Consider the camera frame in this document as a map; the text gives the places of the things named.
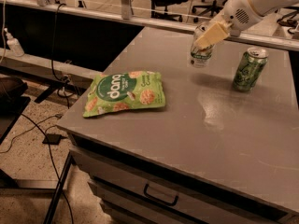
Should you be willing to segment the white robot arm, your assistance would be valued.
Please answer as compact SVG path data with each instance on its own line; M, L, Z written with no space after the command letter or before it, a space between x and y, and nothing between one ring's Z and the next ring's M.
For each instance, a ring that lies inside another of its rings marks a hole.
M205 49L226 39L232 32L249 29L280 8L298 3L299 0L228 0L193 44Z

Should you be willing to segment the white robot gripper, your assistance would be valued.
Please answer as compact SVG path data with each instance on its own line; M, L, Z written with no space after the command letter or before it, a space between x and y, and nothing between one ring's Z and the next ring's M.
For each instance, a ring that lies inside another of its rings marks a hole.
M210 25L194 42L199 49L206 49L229 36L240 36L262 20L247 0L228 0L221 11L221 19Z

